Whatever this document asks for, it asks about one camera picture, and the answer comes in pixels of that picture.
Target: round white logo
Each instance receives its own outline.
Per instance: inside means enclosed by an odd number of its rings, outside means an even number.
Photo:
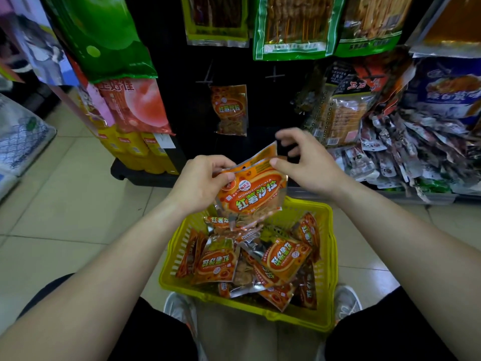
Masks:
[[[251,188],[251,183],[247,180],[242,180],[239,182],[239,190],[240,191],[247,191]]]

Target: tile floor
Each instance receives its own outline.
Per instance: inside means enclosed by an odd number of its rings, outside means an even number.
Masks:
[[[111,177],[112,156],[65,106],[47,122],[57,137],[0,205],[0,333],[40,288],[81,268],[169,192]],[[481,249],[481,206],[405,208]],[[398,282],[346,215],[333,209],[339,279],[368,307]],[[168,295],[157,282],[164,259],[142,293],[156,309]],[[304,328],[213,304],[199,304],[199,327],[211,360],[312,359],[321,339]]]

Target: green packet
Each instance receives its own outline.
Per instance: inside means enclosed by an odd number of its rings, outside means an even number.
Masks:
[[[336,56],[357,57],[393,49],[412,0],[347,0]]]
[[[83,73],[91,83],[156,78],[125,0],[45,0]]]
[[[330,56],[344,0],[257,0],[254,60]]]
[[[182,0],[187,43],[249,47],[248,0]]]

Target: plastic shopping basket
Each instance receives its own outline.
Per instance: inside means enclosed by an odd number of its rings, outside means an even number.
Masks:
[[[265,316],[270,321],[283,321],[320,332],[328,332],[334,327],[334,288],[337,284],[337,245],[332,232],[332,209],[327,204],[286,197],[282,211],[266,220],[283,229],[290,229],[305,213],[310,212],[316,218],[321,237],[321,260],[314,265],[317,293],[317,310],[309,310],[289,305],[284,313],[258,304],[250,297],[225,299],[215,291],[191,285],[191,276],[177,278],[175,274],[189,239],[190,230],[195,228],[207,233],[203,217],[215,216],[213,207],[196,214],[189,215],[174,233],[169,242],[167,259],[160,273],[160,285],[177,293],[197,297],[203,301],[212,301],[229,307],[245,310],[250,313]]]

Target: black pants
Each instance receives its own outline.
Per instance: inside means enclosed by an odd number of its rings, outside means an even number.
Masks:
[[[40,290],[19,318],[70,276]],[[172,347],[179,339],[183,340],[183,355]],[[328,361],[359,356],[370,361],[456,360],[401,287],[376,305],[340,321],[326,341],[325,355]],[[109,360],[178,358],[197,359],[189,328],[139,298]]]

